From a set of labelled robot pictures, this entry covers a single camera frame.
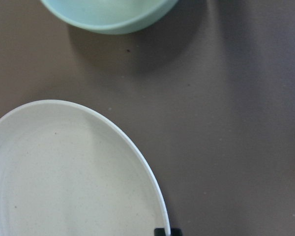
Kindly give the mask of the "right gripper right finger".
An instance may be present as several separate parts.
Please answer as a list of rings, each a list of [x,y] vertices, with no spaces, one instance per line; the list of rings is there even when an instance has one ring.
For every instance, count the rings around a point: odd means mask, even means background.
[[[171,228],[171,236],[182,236],[182,230],[180,228]]]

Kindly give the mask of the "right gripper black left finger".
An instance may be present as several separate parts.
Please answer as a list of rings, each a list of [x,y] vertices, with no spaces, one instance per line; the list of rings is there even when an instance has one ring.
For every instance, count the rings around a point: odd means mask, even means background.
[[[155,228],[154,236],[166,236],[166,232],[164,228]]]

